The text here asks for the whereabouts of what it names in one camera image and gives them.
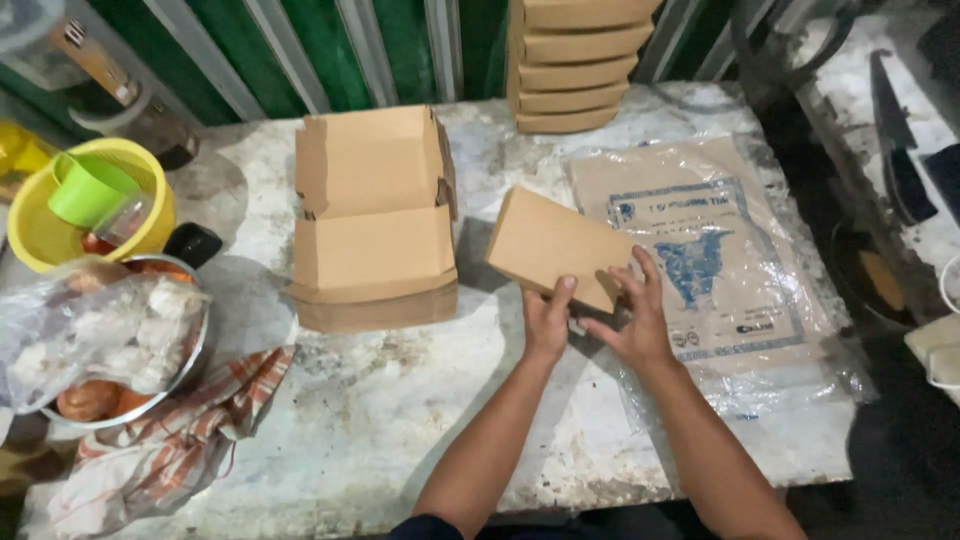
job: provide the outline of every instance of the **right hand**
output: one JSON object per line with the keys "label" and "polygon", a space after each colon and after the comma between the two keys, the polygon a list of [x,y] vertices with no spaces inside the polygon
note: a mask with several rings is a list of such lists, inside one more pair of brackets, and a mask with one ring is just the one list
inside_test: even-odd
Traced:
{"label": "right hand", "polygon": [[670,350],[670,339],[663,317],[663,288],[657,265],[643,248],[634,246],[634,258],[643,270],[644,282],[634,278],[626,268],[612,266],[608,272],[630,297],[634,320],[617,332],[607,325],[590,318],[577,321],[597,339],[607,343],[623,363],[643,375],[651,367],[676,362]]}

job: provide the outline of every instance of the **checkered cloth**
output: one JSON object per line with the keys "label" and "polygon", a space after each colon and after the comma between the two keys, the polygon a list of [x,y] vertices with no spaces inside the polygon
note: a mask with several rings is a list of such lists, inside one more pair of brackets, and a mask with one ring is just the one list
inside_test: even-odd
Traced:
{"label": "checkered cloth", "polygon": [[[57,536],[117,530],[212,480],[211,458],[221,445],[251,435],[294,351],[291,345],[227,362],[189,396],[84,438],[70,478],[47,506]],[[232,460],[231,448],[229,467]]]}

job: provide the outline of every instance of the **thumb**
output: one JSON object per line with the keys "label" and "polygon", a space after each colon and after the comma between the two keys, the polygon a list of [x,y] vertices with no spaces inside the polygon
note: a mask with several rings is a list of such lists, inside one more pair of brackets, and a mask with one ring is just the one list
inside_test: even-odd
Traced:
{"label": "thumb", "polygon": [[613,349],[615,353],[619,354],[621,337],[620,334],[613,331],[612,328],[596,319],[591,319],[589,317],[581,317],[578,319],[577,326],[587,331],[587,333],[593,337],[603,341],[607,345],[610,345],[610,348]]}
{"label": "thumb", "polygon": [[554,287],[553,300],[550,301],[550,311],[554,314],[566,313],[566,308],[573,300],[573,293],[577,290],[577,279],[573,276],[562,276]]}

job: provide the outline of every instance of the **printed plastic sack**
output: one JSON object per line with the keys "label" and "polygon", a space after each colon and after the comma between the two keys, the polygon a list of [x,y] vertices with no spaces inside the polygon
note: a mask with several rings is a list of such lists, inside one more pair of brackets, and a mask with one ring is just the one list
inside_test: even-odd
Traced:
{"label": "printed plastic sack", "polygon": [[[718,413],[858,399],[861,366],[731,138],[595,151],[567,174],[586,216],[630,233],[657,261],[674,354]],[[629,370],[621,388],[635,430],[656,424]]]}
{"label": "printed plastic sack", "polygon": [[0,401],[19,414],[71,384],[112,380],[165,389],[210,298],[189,282],[81,258],[0,295]]}

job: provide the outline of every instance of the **cardboard box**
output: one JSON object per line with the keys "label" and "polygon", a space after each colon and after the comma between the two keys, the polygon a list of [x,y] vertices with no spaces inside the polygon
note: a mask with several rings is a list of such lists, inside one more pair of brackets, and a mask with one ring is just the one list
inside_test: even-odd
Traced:
{"label": "cardboard box", "polygon": [[646,43],[654,25],[584,34],[514,34],[519,63],[574,63],[604,61],[627,55]]}
{"label": "cardboard box", "polygon": [[592,130],[613,120],[620,105],[567,114],[515,114],[516,130],[522,134],[571,134]]}
{"label": "cardboard box", "polygon": [[636,53],[633,53],[610,61],[576,65],[528,65],[517,62],[511,65],[511,70],[516,73],[517,83],[524,91],[573,90],[626,81],[636,62]]}
{"label": "cardboard box", "polygon": [[511,110],[521,114],[578,112],[616,105],[620,103],[620,99],[623,98],[623,94],[627,93],[629,88],[630,85],[624,81],[616,85],[585,90],[559,92],[520,91],[513,95],[508,93],[508,99],[510,99]]}
{"label": "cardboard box", "polygon": [[386,330],[454,315],[456,184],[430,108],[304,118],[295,183],[306,217],[287,292],[302,327]]}
{"label": "cardboard box", "polygon": [[487,263],[521,286],[550,294],[560,276],[578,280],[574,299],[613,313],[619,288],[610,266],[630,261],[634,241],[606,223],[594,221],[521,187],[503,199]]}
{"label": "cardboard box", "polygon": [[660,0],[511,0],[511,20],[525,30],[584,30],[650,21]]}

